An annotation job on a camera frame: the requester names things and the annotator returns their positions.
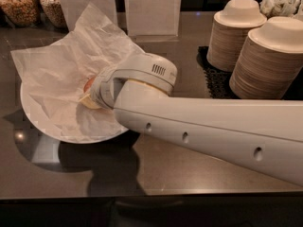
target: jar of nuts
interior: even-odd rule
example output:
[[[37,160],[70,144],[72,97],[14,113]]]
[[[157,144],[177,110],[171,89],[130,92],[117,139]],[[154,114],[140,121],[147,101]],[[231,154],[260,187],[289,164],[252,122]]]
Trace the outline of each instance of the jar of nuts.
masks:
[[[0,0],[0,7],[16,26],[30,26],[40,21],[38,0]]]
[[[55,27],[67,27],[60,0],[40,0],[40,4],[45,12],[45,15]]]

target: white plate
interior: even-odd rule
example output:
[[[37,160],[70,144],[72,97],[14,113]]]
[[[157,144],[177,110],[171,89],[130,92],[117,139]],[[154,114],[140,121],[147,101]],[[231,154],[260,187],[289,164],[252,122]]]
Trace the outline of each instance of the white plate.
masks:
[[[52,124],[52,122],[47,118],[41,105],[38,102],[36,102],[34,99],[32,99],[32,97],[26,91],[25,87],[23,87],[23,84],[21,84],[20,98],[21,98],[22,107],[23,107],[29,121],[39,131],[43,132],[44,134],[46,134],[50,137],[58,139],[60,141],[64,141],[64,142],[68,142],[68,143],[77,143],[77,144],[96,143],[96,142],[101,142],[104,140],[109,140],[109,139],[115,138],[116,136],[118,136],[121,133],[128,130],[121,126],[121,131],[119,131],[118,133],[113,133],[113,134],[106,135],[106,136],[102,135],[100,137],[94,136],[94,138],[90,138],[90,139],[79,142],[79,141],[76,141],[73,137],[70,137],[69,135],[63,135],[62,130],[59,129],[54,124]]]

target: white robotic arm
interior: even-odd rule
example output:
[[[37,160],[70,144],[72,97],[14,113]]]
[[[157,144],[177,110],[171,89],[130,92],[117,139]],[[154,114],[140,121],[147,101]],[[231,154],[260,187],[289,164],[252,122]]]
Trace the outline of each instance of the white robotic arm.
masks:
[[[130,130],[303,185],[303,102],[169,97],[176,72],[135,56],[101,73],[91,95]]]

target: bowl stack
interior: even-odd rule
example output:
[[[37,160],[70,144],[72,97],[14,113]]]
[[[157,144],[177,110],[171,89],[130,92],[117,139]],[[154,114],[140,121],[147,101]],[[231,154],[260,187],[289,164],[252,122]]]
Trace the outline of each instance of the bowl stack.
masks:
[[[242,99],[281,99],[302,67],[303,22],[273,17],[248,33],[229,85]]]
[[[232,72],[252,28],[262,26],[266,17],[255,0],[231,0],[214,16],[207,60],[214,67]]]

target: white bowl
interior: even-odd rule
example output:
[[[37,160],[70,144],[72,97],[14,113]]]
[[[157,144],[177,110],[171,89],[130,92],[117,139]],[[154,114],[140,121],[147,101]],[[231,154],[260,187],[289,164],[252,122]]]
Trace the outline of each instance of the white bowl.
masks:
[[[273,17],[262,27],[248,32],[255,43],[284,53],[303,53],[303,22],[289,17]]]
[[[214,18],[218,23],[232,27],[262,26],[267,20],[259,12],[259,5],[255,0],[230,0]]]

